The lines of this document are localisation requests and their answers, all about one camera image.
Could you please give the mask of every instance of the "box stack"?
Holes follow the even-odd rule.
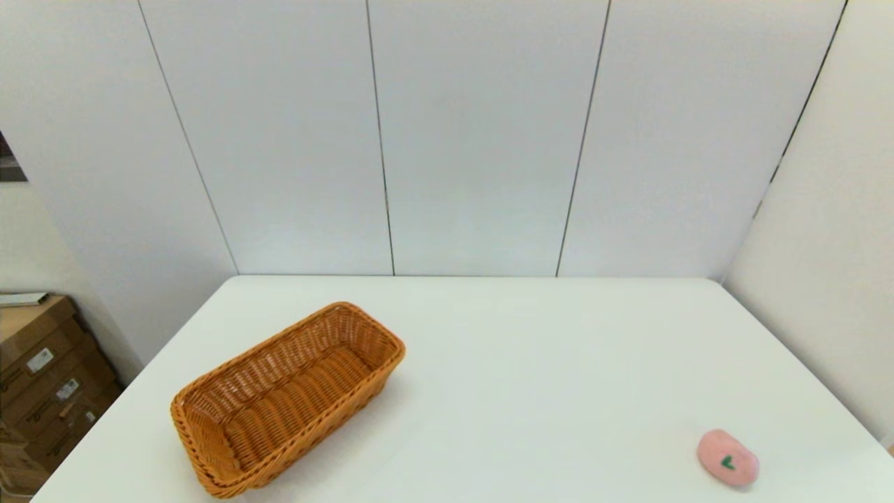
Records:
[[[67,297],[0,308],[0,482],[33,493],[121,393]]]

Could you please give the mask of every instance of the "barcode label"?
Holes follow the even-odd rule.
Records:
[[[68,397],[71,396],[75,391],[78,390],[80,384],[76,379],[68,379],[68,382],[62,385],[59,388],[59,391],[56,391],[56,398],[59,398],[59,401],[68,400]]]
[[[35,354],[33,358],[28,360],[28,370],[31,371],[32,374],[38,373],[40,369],[43,369],[47,363],[53,361],[53,352],[50,351],[50,348],[45,347],[40,350],[40,353]]]

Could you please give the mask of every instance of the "white wall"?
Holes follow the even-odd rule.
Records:
[[[136,2],[0,3],[0,131],[142,362],[236,272]]]
[[[725,286],[894,432],[894,3],[851,0]]]
[[[119,376],[143,365],[29,183],[0,183],[0,291],[70,295]]]
[[[242,274],[392,274],[364,0],[143,0]]]
[[[607,4],[370,0],[397,274],[555,274]]]
[[[842,4],[613,2],[560,274],[722,277]]]

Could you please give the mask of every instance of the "orange wicker basket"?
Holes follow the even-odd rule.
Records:
[[[384,387],[403,343],[334,303],[184,388],[171,416],[198,480],[218,498],[268,484]]]

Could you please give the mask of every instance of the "table surface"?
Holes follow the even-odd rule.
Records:
[[[401,337],[406,359],[366,409],[236,501],[894,501],[894,460],[707,280],[236,277],[33,503],[214,501],[171,399],[340,300]],[[760,457],[747,495],[699,465],[713,428]]]

